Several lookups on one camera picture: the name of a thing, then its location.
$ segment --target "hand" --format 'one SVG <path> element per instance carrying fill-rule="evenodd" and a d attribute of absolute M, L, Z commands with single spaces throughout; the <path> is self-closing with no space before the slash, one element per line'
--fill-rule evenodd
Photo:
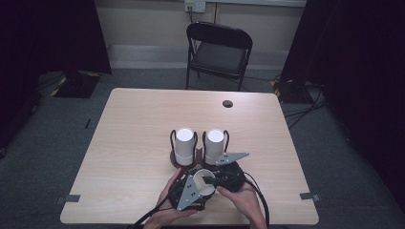
<path fill-rule="evenodd" d="M 166 186 L 160 193 L 157 205 L 161 203 L 167 196 L 170 186 L 172 186 L 172 184 L 176 181 L 176 178 L 179 176 L 180 172 L 181 168 L 179 168 L 176 173 L 167 181 Z M 143 226 L 144 229 L 161 228 L 162 226 L 172 223 L 176 219 L 186 218 L 198 213 L 197 210 L 178 211 L 173 208 L 169 200 L 165 201 L 160 209 L 161 211 L 158 211 L 157 213 L 152 215 L 152 217 L 145 222 L 145 225 Z"/>
<path fill-rule="evenodd" d="M 248 183 L 244 183 L 241 190 L 235 193 L 223 187 L 217 187 L 217 191 L 226 198 L 229 198 L 236 209 L 244 214 L 250 221 L 250 228 L 266 229 L 266 220 L 260 209 L 259 200 L 256 191 Z"/>

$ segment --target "chair seat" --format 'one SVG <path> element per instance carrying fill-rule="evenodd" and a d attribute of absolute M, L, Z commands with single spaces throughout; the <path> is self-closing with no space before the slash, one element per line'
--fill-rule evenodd
<path fill-rule="evenodd" d="M 191 69 L 216 74 L 233 74 L 239 78 L 244 71 L 246 50 L 202 42 L 190 62 Z"/>

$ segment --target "metal bracket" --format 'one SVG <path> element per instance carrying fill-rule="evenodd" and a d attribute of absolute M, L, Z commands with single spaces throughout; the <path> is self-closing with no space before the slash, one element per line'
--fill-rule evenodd
<path fill-rule="evenodd" d="M 188 176 L 187 181 L 184 185 L 184 190 L 182 191 L 179 205 L 177 207 L 178 211 L 182 211 L 184 208 L 190 206 L 193 202 L 200 198 L 200 191 L 197 188 L 196 182 L 193 176 Z"/>
<path fill-rule="evenodd" d="M 301 200 L 305 200 L 305 199 L 312 199 L 314 202 L 320 201 L 321 200 L 321 196 L 319 194 L 311 194 L 311 193 L 303 193 L 300 194 Z"/>
<path fill-rule="evenodd" d="M 66 197 L 57 198 L 55 204 L 63 205 L 65 202 L 78 202 L 80 195 L 67 195 Z"/>
<path fill-rule="evenodd" d="M 215 161 L 215 164 L 217 166 L 220 165 L 225 165 L 225 164 L 230 164 L 240 158 L 243 158 L 245 156 L 249 156 L 248 152 L 245 153 L 223 153 L 220 158 L 218 158 L 217 161 Z"/>

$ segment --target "black chair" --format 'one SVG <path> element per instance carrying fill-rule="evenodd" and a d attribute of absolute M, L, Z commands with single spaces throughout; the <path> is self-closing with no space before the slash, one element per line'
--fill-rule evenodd
<path fill-rule="evenodd" d="M 252 39 L 245 31 L 209 22 L 196 22 L 188 26 L 187 38 L 186 90 L 190 70 L 197 72 L 199 77 L 200 73 L 209 73 L 239 79 L 238 91 L 241 90 L 253 46 Z"/>

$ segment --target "chair backrest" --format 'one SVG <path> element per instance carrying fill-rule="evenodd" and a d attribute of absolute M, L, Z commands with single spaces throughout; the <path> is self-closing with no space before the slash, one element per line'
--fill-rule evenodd
<path fill-rule="evenodd" d="M 196 22 L 187 27 L 190 46 L 192 39 L 227 47 L 251 50 L 253 41 L 243 30 L 210 22 Z"/>

